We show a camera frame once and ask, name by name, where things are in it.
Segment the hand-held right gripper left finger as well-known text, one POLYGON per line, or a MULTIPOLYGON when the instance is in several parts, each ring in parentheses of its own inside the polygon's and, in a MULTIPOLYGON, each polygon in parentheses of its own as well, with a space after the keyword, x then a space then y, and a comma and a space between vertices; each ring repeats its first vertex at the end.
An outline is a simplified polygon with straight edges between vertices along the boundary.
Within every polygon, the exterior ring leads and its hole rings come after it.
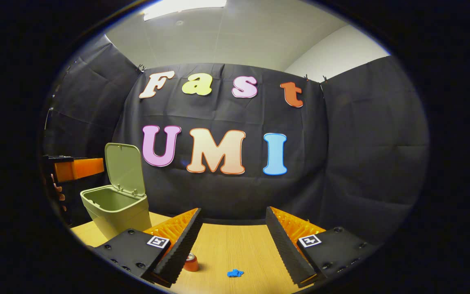
POLYGON ((93 247, 93 253, 134 276, 170 288, 177 282, 202 225, 202 209, 194 208, 145 231, 128 228, 93 247))

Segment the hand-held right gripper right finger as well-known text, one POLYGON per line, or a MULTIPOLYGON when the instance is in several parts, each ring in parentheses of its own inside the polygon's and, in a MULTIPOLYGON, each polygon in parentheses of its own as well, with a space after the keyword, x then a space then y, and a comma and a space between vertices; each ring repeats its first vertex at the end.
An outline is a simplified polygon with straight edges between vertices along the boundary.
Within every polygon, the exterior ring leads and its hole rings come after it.
POLYGON ((292 281, 299 287, 330 283, 378 249, 343 227, 323 229, 274 207, 266 225, 292 281))

